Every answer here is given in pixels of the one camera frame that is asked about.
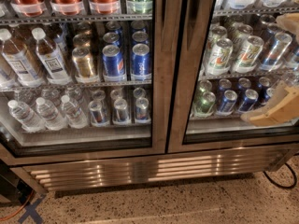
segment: speckled floor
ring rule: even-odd
[[[289,164],[299,175],[299,157]],[[288,185],[284,166],[271,174]],[[84,189],[36,195],[26,210],[7,223],[287,223],[299,224],[299,185],[292,190],[270,184],[262,173],[187,179],[147,185]],[[0,217],[18,206],[0,204]]]

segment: refrigerator door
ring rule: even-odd
[[[138,3],[120,0],[120,10],[112,15],[95,14],[94,11],[88,9],[88,6],[91,9],[94,8],[88,1],[84,0],[86,12],[81,12],[76,16],[63,16],[53,10],[52,16],[45,12],[39,17],[24,18],[18,14],[18,19],[8,16],[0,20],[2,25],[21,24],[27,28],[30,26],[31,29],[44,27],[42,24],[45,22],[59,22],[66,24],[67,28],[74,30],[75,33],[79,23],[87,21],[97,33],[95,45],[100,47],[100,52],[96,50],[95,53],[99,53],[97,55],[99,64],[97,79],[100,78],[101,81],[97,80],[91,83],[89,80],[89,83],[82,83],[84,80],[80,80],[78,74],[72,74],[74,82],[66,85],[53,84],[53,81],[50,80],[51,83],[47,81],[47,84],[37,88],[28,88],[24,85],[1,88],[0,126],[3,135],[0,144],[0,158],[6,164],[79,161],[164,153],[171,84],[173,83],[177,54],[181,0],[153,0],[152,12],[146,11],[145,13],[135,13],[134,9],[137,8]],[[152,67],[152,78],[145,77],[141,80],[134,73],[131,61],[133,53],[131,24],[132,21],[140,20],[146,24],[148,29],[149,60]],[[124,78],[117,81],[110,79],[102,64],[103,36],[107,32],[109,21],[117,21],[123,30],[123,60],[127,67]],[[74,64],[71,63],[71,56],[68,57],[68,60],[75,70]],[[88,125],[84,128],[68,126],[59,131],[51,130],[49,127],[41,131],[26,130],[9,114],[7,103],[14,99],[18,91],[30,91],[36,99],[43,89],[51,91],[56,89],[62,96],[67,89],[71,88],[80,88],[83,91],[84,102],[81,109],[88,119]],[[145,97],[148,100],[147,107],[141,110],[136,106],[134,97],[134,91],[138,88],[143,89],[141,93],[145,92]],[[117,90],[116,93],[121,93],[128,109],[123,111],[116,107],[116,98],[113,97],[118,97],[118,95],[111,94],[114,90]],[[107,123],[104,125],[96,119],[103,110],[96,110],[94,113],[91,111],[91,105],[88,106],[92,100],[95,100],[93,95],[99,91],[105,93],[107,100]]]
[[[298,81],[294,67],[289,68],[284,58],[292,52],[291,49],[283,53],[280,46],[284,57],[277,58],[272,66],[265,62],[267,54],[269,57],[271,49],[276,50],[279,41],[276,38],[275,43],[276,36],[266,36],[269,28],[265,30],[267,27],[264,28],[262,22],[275,22],[277,15],[298,11],[298,7],[290,0],[269,8],[267,1],[270,0],[188,0],[183,35],[179,41],[182,46],[170,128],[170,153],[278,144],[299,139],[296,116],[290,115],[292,119],[284,123],[267,126],[254,125],[240,118],[250,109],[265,105],[269,98],[268,87],[277,91],[281,79],[291,77],[292,85]],[[243,68],[239,61],[245,59],[242,49],[252,48],[249,45],[253,44],[254,48],[262,50],[261,42],[265,49],[250,68],[248,65]],[[293,42],[292,46],[297,48],[298,44]],[[249,53],[249,49],[246,54],[255,55],[253,51]],[[243,88],[242,82],[249,82],[251,86]],[[229,91],[224,94],[225,86],[230,88],[226,88]],[[257,99],[253,107],[250,99]]]

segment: beverage cooler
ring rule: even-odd
[[[146,181],[181,1],[1,0],[0,159],[38,192]]]
[[[276,171],[298,149],[298,100],[285,105],[298,43],[276,24],[294,12],[297,0],[188,0],[168,144],[194,161],[185,176]]]

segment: terrazzo floor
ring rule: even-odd
[[[299,157],[288,164],[299,175]],[[270,175],[283,185],[292,182],[285,166]],[[279,189],[255,173],[50,192],[36,195],[31,207],[6,223],[299,224],[299,185]],[[17,208],[0,204],[0,217]]]

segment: refrigerator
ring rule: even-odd
[[[264,46],[267,41],[270,45],[268,44],[266,50],[262,50],[256,62],[251,66],[243,65],[245,68],[242,70],[238,61],[244,51],[240,51],[243,47],[237,39],[244,36],[236,35],[235,31],[238,27],[244,29],[245,25],[245,30],[249,29],[249,35],[266,37],[264,35],[267,30],[264,29],[267,27],[262,27],[265,23],[259,23],[261,17],[266,17],[268,22],[276,22],[277,16],[297,12],[298,6],[293,1],[188,0],[186,10],[182,11],[182,14],[185,14],[184,27],[179,41],[181,48],[168,152],[185,153],[196,160],[196,164],[186,170],[189,176],[276,171],[297,151],[298,117],[290,117],[285,122],[266,126],[244,121],[241,117],[250,110],[241,106],[248,96],[244,98],[244,91],[238,86],[240,78],[249,80],[251,87],[247,89],[254,90],[251,92],[258,97],[258,102],[252,109],[259,108],[263,95],[263,91],[259,90],[261,77],[271,80],[269,87],[275,87],[276,82],[283,79],[283,76],[296,76],[295,80],[298,82],[298,73],[295,71],[297,65],[288,65],[287,57],[292,51],[285,50],[282,60],[279,60],[281,63],[271,66],[272,63],[270,65],[265,62],[265,57],[270,56],[271,46],[275,46],[269,38],[264,41]],[[235,27],[228,25],[229,20],[234,20]],[[222,36],[223,29],[227,32],[226,38]],[[232,56],[227,64],[223,64],[224,60],[227,61],[228,55],[225,52],[230,46],[233,46]],[[220,64],[215,62],[218,58],[221,60]],[[263,68],[263,63],[272,68]],[[226,90],[221,90],[220,80],[230,83]],[[227,90],[230,90],[231,94],[224,96]],[[237,98],[233,108],[224,109],[228,107],[228,102],[235,101],[235,97]],[[286,115],[292,111],[286,108],[284,112]]]
[[[147,172],[144,172],[147,164],[142,158],[139,158],[140,165],[136,165],[131,159],[165,153],[181,2],[182,0],[42,0],[28,5],[23,4],[22,0],[3,0],[1,29],[11,32],[15,27],[13,25],[19,25],[17,29],[30,31],[36,27],[44,29],[49,24],[66,27],[68,34],[65,40],[69,52],[66,62],[72,67],[72,72],[71,81],[64,84],[55,83],[44,69],[41,84],[24,83],[20,76],[15,76],[13,85],[6,86],[6,83],[1,86],[0,159],[39,193],[147,180]],[[109,77],[102,58],[105,46],[103,37],[109,32],[107,24],[110,21],[121,25],[123,35],[120,49],[125,71],[124,76],[119,78],[119,75],[117,79]],[[149,64],[144,68],[148,73],[138,74],[134,71],[131,31],[134,21],[139,21],[146,27],[146,32],[141,32],[147,33],[148,38],[146,44],[149,47]],[[93,54],[97,69],[94,80],[90,80],[90,77],[80,79],[72,58],[76,30],[86,23],[92,27],[92,48],[96,48]],[[21,42],[26,43],[33,54],[36,53],[35,41],[23,39]],[[20,91],[29,91],[36,99],[45,89],[58,90],[62,97],[67,89],[77,88],[82,90],[84,103],[81,111],[88,119],[88,124],[83,128],[68,125],[58,131],[49,127],[39,131],[28,130],[9,113],[7,103],[16,100],[16,93]],[[111,92],[118,89],[127,104],[126,112],[122,113],[126,119],[124,123],[121,123],[121,113],[113,108],[115,99],[111,98]],[[136,89],[142,89],[141,93],[147,99],[147,108],[142,111],[146,112],[143,113],[146,115],[145,119],[142,114],[141,119],[137,115],[135,102],[138,97],[133,94]],[[93,92],[98,90],[104,91],[106,95],[105,112],[108,122],[104,125],[97,122],[98,119],[88,107],[89,102],[95,100]]]

